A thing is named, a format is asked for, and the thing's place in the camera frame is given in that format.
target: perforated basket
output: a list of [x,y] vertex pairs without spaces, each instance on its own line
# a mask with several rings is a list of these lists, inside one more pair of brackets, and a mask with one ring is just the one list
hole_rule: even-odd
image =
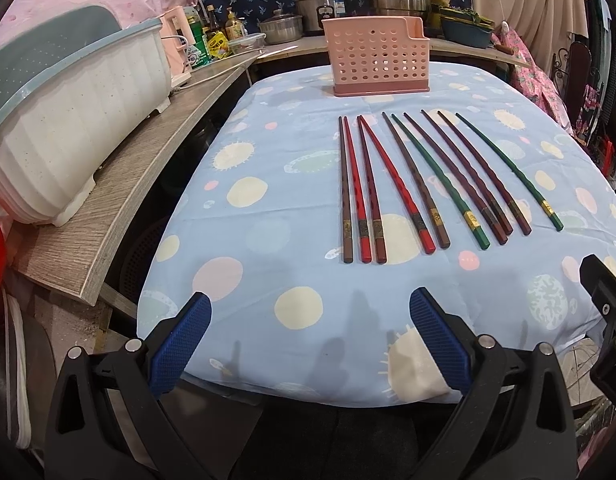
[[428,92],[429,40],[421,18],[323,20],[337,97]]

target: polka dot tablecloth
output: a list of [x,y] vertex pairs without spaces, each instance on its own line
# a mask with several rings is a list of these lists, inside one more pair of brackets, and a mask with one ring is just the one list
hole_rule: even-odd
[[[213,302],[213,320],[189,374],[252,392],[360,407],[456,397],[409,318],[408,298],[419,286],[475,333],[490,333],[504,346],[531,349],[548,341],[563,351],[581,338],[599,316],[579,283],[579,264],[594,253],[616,274],[616,196],[570,137],[494,76],[431,63],[430,86],[429,93],[336,98],[329,66],[252,86],[169,221],[139,301],[139,335],[201,290]],[[444,146],[421,108],[433,117],[440,108],[460,112],[480,127],[534,181],[564,230],[555,231],[504,163],[459,125],[517,200],[531,235],[524,237],[507,211],[515,227],[508,243],[499,246],[485,228],[491,246],[480,250],[406,140],[452,242],[425,255],[369,143],[388,263],[360,263],[355,242],[357,259],[344,264],[337,117],[365,116],[421,206],[381,117],[382,111],[407,111]],[[497,194],[472,155],[457,145]]]

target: condiment bottle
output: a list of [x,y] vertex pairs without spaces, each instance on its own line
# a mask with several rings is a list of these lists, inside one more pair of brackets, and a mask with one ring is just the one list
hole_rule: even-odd
[[232,12],[232,7],[228,7],[228,20],[225,25],[226,36],[229,40],[237,40],[238,38],[243,38],[245,36],[245,31],[243,29],[243,23],[241,23],[234,12]]

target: bottle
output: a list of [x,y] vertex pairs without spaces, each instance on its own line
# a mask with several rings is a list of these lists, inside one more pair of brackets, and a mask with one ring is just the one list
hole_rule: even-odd
[[208,40],[208,48],[210,55],[214,59],[223,59],[230,55],[230,47],[228,46],[228,38],[217,22],[217,17],[214,15],[214,6],[208,5],[208,32],[205,38]]
[[243,38],[245,36],[245,32],[243,30],[243,23],[241,23],[234,12],[232,12],[232,7],[228,7],[228,20],[225,25],[226,36],[229,40],[237,40],[238,38]]
[[188,61],[191,68],[197,68],[211,62],[211,57],[206,44],[203,28],[201,27],[200,17],[197,12],[192,12],[192,7],[184,7],[185,14],[187,16],[188,24],[190,25],[190,31],[195,38],[195,44],[188,47]]

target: wooden countertop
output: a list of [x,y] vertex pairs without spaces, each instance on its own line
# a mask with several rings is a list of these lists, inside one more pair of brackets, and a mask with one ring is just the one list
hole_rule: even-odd
[[15,223],[8,237],[12,267],[40,285],[94,305],[123,235],[148,190],[210,106],[259,56],[235,56],[194,72],[163,113],[144,120],[94,175],[96,186],[63,227]]
[[[265,47],[264,56],[257,59],[255,63],[263,63],[275,59],[284,59],[286,57],[303,56],[305,54],[315,54],[317,52],[326,52],[328,46],[325,36],[308,36],[290,43],[282,43],[278,45],[269,45]],[[430,50],[444,56],[468,56],[478,57],[480,59],[490,59],[502,63],[528,67],[528,65],[517,59],[514,56],[509,56],[503,52],[499,52],[494,48],[475,48],[465,46],[452,41],[430,40]]]

